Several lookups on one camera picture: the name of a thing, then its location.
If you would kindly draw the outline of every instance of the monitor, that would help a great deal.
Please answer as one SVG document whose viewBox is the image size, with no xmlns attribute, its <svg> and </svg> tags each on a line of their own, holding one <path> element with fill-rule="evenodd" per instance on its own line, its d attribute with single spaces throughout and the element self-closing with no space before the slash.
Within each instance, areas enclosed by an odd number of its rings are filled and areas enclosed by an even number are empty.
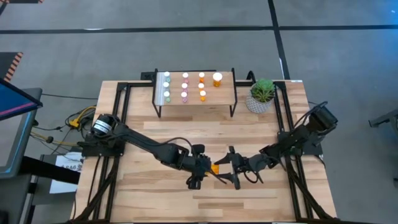
<svg viewBox="0 0 398 224">
<path fill-rule="evenodd" d="M 39 100 L 0 79 L 0 121 L 42 106 Z"/>
</svg>

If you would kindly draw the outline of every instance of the concrete floor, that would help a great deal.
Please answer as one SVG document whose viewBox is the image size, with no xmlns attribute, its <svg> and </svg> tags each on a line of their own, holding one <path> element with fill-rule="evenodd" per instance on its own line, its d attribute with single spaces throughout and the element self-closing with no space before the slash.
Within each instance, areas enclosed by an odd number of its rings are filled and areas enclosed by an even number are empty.
<svg viewBox="0 0 398 224">
<path fill-rule="evenodd" d="M 274 0 L 280 26 L 398 24 L 393 0 Z M 92 29 L 180 26 L 271 26 L 264 0 L 46 0 L 10 4 L 5 29 Z M 281 31 L 291 79 L 304 81 L 310 101 L 329 101 L 339 119 L 323 141 L 326 171 L 343 220 L 396 223 L 398 138 L 368 119 L 398 108 L 398 30 Z M 135 80 L 141 71 L 235 67 L 238 78 L 281 79 L 273 31 L 140 34 L 0 35 L 0 51 L 23 52 L 13 79 L 20 88 L 96 97 L 103 80 Z M 42 97 L 43 127 L 63 123 L 90 100 Z M 62 138 L 63 133 L 51 133 Z M 79 141 L 78 133 L 67 140 Z M 30 141 L 26 154 L 50 151 Z M 37 207 L 34 223 L 68 219 L 72 201 Z"/>
</svg>

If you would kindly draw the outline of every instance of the white geometric planter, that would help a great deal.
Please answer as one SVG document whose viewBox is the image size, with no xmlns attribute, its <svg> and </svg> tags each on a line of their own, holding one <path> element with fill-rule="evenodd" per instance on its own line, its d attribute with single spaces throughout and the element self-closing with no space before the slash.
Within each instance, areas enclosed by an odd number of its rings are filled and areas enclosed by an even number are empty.
<svg viewBox="0 0 398 224">
<path fill-rule="evenodd" d="M 249 111 L 252 111 L 253 113 L 264 113 L 271 106 L 272 100 L 266 103 L 262 103 L 254 99 L 251 95 L 251 89 L 254 87 L 254 85 L 255 84 L 251 86 L 249 95 L 248 97 L 246 97 L 246 106 L 249 109 Z"/>
</svg>

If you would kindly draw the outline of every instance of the potted plant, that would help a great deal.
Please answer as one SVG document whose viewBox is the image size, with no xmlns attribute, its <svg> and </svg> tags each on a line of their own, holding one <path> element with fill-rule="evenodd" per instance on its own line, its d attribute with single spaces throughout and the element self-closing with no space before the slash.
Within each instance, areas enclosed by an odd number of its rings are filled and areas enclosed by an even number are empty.
<svg viewBox="0 0 398 224">
<path fill-rule="evenodd" d="M 272 80 L 260 79 L 251 86 L 246 106 L 253 113 L 264 113 L 275 97 L 275 87 Z"/>
</svg>

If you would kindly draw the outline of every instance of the bottle cap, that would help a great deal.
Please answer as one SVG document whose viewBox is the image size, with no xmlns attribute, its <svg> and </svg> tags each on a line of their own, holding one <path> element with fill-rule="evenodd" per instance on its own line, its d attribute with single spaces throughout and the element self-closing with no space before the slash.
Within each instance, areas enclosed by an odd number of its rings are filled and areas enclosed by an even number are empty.
<svg viewBox="0 0 398 224">
<path fill-rule="evenodd" d="M 220 81 L 220 80 L 223 79 L 223 75 L 220 72 L 216 72 L 213 75 L 213 79 L 216 80 L 216 81 Z"/>
</svg>

